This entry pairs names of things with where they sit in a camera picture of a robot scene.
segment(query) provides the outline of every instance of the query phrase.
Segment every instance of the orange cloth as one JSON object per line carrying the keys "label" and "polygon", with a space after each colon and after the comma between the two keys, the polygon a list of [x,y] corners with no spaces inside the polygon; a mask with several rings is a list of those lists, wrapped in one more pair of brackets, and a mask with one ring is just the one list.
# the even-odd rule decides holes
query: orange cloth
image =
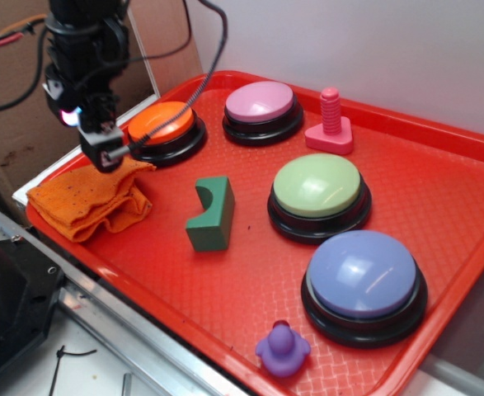
{"label": "orange cloth", "polygon": [[125,158],[112,173],[87,165],[63,173],[27,192],[29,202],[52,227],[73,242],[91,237],[100,224],[118,233],[148,214],[152,205],[135,185],[150,163]]}

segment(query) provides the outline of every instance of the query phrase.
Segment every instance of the green block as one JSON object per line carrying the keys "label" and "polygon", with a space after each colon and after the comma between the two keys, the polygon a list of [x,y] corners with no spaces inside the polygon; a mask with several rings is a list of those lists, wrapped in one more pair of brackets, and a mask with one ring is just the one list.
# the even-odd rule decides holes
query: green block
{"label": "green block", "polygon": [[227,249],[234,214],[234,194],[228,177],[198,179],[195,189],[205,212],[186,222],[186,233],[194,250]]}

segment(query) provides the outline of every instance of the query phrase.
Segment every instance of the red cable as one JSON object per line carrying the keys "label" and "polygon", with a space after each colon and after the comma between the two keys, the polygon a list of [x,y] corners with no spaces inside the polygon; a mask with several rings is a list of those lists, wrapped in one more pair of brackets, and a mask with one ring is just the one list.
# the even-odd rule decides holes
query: red cable
{"label": "red cable", "polygon": [[12,35],[6,37],[5,39],[1,39],[0,40],[0,47],[7,45],[7,44],[11,44],[12,42],[21,39],[23,36],[24,36],[24,34],[20,31],[18,31],[17,33],[12,34]]}

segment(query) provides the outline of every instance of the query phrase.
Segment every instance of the pink peg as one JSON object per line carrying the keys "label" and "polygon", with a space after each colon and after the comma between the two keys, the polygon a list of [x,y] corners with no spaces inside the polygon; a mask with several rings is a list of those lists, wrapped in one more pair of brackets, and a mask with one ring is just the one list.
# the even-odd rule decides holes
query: pink peg
{"label": "pink peg", "polygon": [[305,132],[311,149],[339,155],[351,153],[354,147],[350,119],[341,116],[341,97],[334,87],[321,92],[322,123]]}

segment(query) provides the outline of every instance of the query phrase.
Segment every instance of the green button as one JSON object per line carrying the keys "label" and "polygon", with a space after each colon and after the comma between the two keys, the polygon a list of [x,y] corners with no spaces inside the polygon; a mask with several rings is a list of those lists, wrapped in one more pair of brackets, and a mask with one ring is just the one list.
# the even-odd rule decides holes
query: green button
{"label": "green button", "polygon": [[337,155],[318,153],[296,158],[276,174],[276,200],[288,212],[327,217],[349,207],[359,194],[360,174]]}

